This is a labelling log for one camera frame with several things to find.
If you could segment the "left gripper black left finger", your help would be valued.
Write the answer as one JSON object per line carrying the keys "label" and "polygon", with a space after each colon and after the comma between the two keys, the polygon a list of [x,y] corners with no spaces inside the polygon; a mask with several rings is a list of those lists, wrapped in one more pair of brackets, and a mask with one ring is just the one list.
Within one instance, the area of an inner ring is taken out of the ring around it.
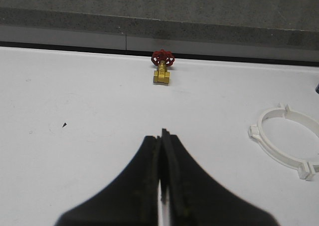
{"label": "left gripper black left finger", "polygon": [[102,191],[65,212],[58,226],[156,226],[160,141],[146,136],[125,169]]}

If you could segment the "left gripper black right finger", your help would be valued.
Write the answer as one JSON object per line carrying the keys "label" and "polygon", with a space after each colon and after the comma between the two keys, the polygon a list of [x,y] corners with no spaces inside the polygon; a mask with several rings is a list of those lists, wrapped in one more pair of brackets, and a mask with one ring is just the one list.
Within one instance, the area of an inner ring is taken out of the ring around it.
{"label": "left gripper black right finger", "polygon": [[172,226],[276,226],[274,217],[228,191],[195,161],[176,135],[162,130]]}

